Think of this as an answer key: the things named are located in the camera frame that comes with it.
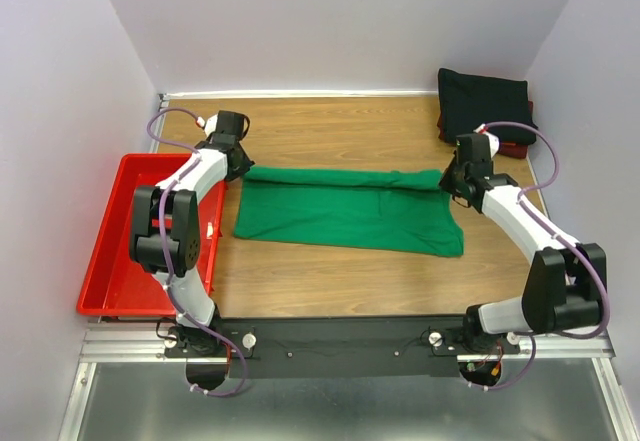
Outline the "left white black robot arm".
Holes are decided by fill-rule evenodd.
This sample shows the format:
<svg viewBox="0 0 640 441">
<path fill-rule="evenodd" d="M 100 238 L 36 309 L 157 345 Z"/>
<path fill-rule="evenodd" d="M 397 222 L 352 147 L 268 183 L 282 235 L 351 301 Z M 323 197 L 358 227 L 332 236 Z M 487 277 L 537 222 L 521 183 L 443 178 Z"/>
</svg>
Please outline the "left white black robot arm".
<svg viewBox="0 0 640 441">
<path fill-rule="evenodd" d="M 164 180 L 135 189 L 129 257 L 150 274 L 169 299 L 178 324 L 190 328 L 187 343 L 201 356 L 214 354 L 223 337 L 215 326 L 215 302 L 207 294 L 196 264 L 200 255 L 200 203 L 212 188 L 247 174 L 254 162 L 241 142 L 250 129 L 250 118 L 221 110 L 203 118 L 186 108 L 204 139 L 192 146 L 156 133 L 155 122 L 170 113 L 160 110 L 147 123 L 156 142 L 190 152 L 187 161 Z"/>
</svg>

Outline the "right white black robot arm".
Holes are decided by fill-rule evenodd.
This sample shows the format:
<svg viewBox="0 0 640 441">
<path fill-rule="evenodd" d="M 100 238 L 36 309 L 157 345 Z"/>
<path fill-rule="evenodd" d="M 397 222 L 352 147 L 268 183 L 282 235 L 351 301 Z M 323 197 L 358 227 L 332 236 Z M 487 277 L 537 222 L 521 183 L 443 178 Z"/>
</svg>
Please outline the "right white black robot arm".
<svg viewBox="0 0 640 441">
<path fill-rule="evenodd" d="M 480 353 L 497 336 L 556 334 L 590 339 L 606 330 L 611 307 L 606 254 L 553 224 L 507 174 L 494 171 L 499 140 L 485 128 L 456 140 L 440 188 L 493 221 L 523 253 L 529 272 L 521 296 L 466 310 L 460 340 Z"/>
</svg>

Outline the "green t-shirt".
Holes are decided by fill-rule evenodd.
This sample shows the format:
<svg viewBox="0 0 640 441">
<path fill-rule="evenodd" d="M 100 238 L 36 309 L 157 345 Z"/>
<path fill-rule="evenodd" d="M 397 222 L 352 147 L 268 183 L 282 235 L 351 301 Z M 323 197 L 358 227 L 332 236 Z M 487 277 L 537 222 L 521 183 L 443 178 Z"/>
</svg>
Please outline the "green t-shirt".
<svg viewBox="0 0 640 441">
<path fill-rule="evenodd" d="M 389 250 L 464 253 L 441 173 L 258 166 L 245 175 L 237 238 Z"/>
</svg>

